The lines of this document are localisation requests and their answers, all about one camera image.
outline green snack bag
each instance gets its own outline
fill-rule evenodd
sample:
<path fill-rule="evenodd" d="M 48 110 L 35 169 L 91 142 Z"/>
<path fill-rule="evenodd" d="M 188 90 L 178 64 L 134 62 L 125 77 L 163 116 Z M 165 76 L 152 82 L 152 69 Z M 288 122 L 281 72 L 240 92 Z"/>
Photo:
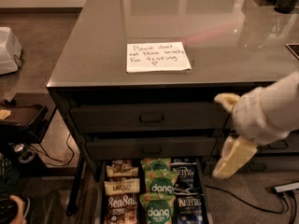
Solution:
<path fill-rule="evenodd" d="M 178 173 L 168 170 L 152 170 L 145 172 L 147 192 L 162 192 L 167 195 L 174 194 L 174 185 Z"/>
<path fill-rule="evenodd" d="M 162 158 L 162 159 L 152 159 L 144 158 L 141 161 L 143 171 L 146 170 L 170 170 L 171 168 L 171 159 Z"/>
<path fill-rule="evenodd" d="M 174 195 L 147 192 L 140 195 L 140 202 L 146 211 L 148 224 L 171 224 L 174 215 Z"/>

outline open drawer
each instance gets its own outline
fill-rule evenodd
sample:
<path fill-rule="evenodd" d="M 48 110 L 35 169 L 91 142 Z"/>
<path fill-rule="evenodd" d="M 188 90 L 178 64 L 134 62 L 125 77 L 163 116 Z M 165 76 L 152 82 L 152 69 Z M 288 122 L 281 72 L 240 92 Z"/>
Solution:
<path fill-rule="evenodd" d="M 195 172 L 194 172 L 194 186 L 200 189 L 200 196 L 201 196 L 201 208 L 202 208 L 202 216 L 203 216 L 203 223 L 205 224 L 212 224 L 212 216 L 209 211 L 207 199 L 206 199 L 206 190 L 203 184 L 203 176 L 200 167 L 200 161 L 196 160 Z M 95 220 L 94 224 L 103 224 L 105 221 L 105 215 L 107 212 L 107 196 L 105 193 L 105 181 L 107 180 L 106 174 L 106 166 L 109 162 L 102 161 L 101 165 L 101 174 L 99 178 L 99 185 L 98 185 L 98 197 L 97 197 L 97 206 L 95 211 Z M 139 167 L 139 175 L 140 178 L 140 194 L 145 193 L 145 178 L 144 173 L 141 168 Z M 178 211 L 175 209 L 175 214 L 172 217 L 172 223 L 177 224 L 177 213 Z M 147 223 L 146 220 L 146 213 L 144 208 L 142 207 L 140 201 L 138 200 L 138 216 L 139 216 L 139 223 Z"/>

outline handwritten note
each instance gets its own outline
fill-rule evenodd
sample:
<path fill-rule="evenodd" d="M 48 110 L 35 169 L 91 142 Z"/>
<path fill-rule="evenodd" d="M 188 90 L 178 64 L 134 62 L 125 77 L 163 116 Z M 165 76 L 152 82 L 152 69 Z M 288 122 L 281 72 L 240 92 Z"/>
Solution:
<path fill-rule="evenodd" d="M 127 72 L 191 69 L 181 42 L 128 44 Z"/>

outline floor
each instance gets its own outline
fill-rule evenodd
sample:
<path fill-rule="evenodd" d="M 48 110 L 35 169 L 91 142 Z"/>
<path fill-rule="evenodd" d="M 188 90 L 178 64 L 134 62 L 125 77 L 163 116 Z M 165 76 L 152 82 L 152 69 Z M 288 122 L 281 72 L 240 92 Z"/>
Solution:
<path fill-rule="evenodd" d="M 77 18 L 78 13 L 0 14 L 0 26 L 11 28 L 23 49 L 22 68 L 17 73 L 0 76 L 1 100 L 9 100 L 18 92 L 47 93 L 47 82 Z M 79 152 L 68 135 L 64 121 L 56 112 L 41 146 L 50 157 L 62 162 L 39 153 L 49 168 L 69 163 L 66 167 L 73 172 L 77 167 Z M 74 151 L 73 158 L 66 142 Z M 39 145 L 34 146 L 43 151 Z M 93 199 L 96 183 L 88 171 L 83 176 L 78 193 L 79 209 L 72 217 L 65 214 L 72 175 L 20 178 L 14 193 L 31 199 L 30 223 L 92 223 L 94 205 L 89 205 L 86 199 Z"/>
<path fill-rule="evenodd" d="M 23 67 L 14 74 L 0 76 L 0 99 L 12 98 L 17 92 L 47 93 L 46 84 L 57 63 L 78 13 L 35 13 L 0 14 L 0 26 L 10 27 L 23 47 Z M 78 161 L 78 150 L 59 113 L 55 117 L 43 140 L 42 146 L 49 155 L 67 163 L 71 151 L 75 157 L 68 167 L 74 168 Z M 40 154 L 42 161 L 59 165 Z M 89 174 L 84 173 L 78 194 L 78 212 L 72 217 L 65 214 L 72 176 L 21 178 L 15 189 L 17 194 L 30 197 L 30 223 L 68 224 L 93 223 L 97 183 Z M 246 172 L 234 175 L 228 180 L 211 178 L 204 174 L 204 183 L 221 189 L 230 190 L 235 195 L 263 208 L 280 211 L 283 202 L 270 192 L 270 187 L 299 180 L 299 172 Z M 219 190 L 206 188 L 206 200 L 215 224 L 287 224 L 291 223 L 294 205 L 288 197 L 290 210 L 284 215 L 261 212 L 241 203 L 235 197 Z"/>

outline cabinet top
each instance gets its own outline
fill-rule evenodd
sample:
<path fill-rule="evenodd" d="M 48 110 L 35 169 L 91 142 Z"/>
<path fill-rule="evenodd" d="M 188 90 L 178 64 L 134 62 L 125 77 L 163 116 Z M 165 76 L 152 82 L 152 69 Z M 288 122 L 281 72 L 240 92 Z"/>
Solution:
<path fill-rule="evenodd" d="M 182 42 L 192 70 L 126 72 L 127 44 Z M 298 14 L 253 0 L 87 0 L 48 88 L 273 82 L 299 69 Z"/>

